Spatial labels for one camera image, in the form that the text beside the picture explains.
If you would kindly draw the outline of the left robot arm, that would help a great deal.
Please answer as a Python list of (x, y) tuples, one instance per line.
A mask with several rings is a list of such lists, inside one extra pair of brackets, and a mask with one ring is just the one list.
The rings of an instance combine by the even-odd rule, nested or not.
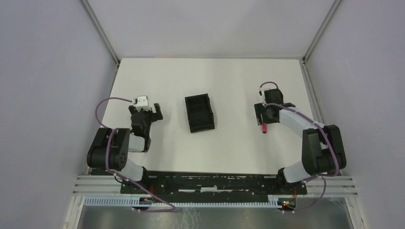
[(146, 153), (151, 144), (150, 130), (153, 122), (163, 119), (160, 105), (154, 104), (155, 111), (145, 106), (131, 105), (131, 128), (99, 128), (87, 153), (88, 167), (110, 171), (124, 180), (133, 180), (132, 188), (138, 194), (149, 191), (150, 181), (144, 178), (146, 169), (128, 158), (128, 154)]

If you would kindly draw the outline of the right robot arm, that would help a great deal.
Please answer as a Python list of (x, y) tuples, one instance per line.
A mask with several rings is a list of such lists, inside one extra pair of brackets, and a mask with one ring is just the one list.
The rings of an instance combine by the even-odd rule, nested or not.
[(280, 123), (302, 140), (301, 159), (281, 168), (276, 177), (276, 189), (287, 195), (297, 182), (309, 182), (317, 176), (337, 176), (347, 165), (341, 137), (336, 125), (325, 125), (312, 120), (292, 103), (285, 103), (280, 89), (261, 89), (261, 103), (254, 105), (258, 125), (267, 132), (267, 125)]

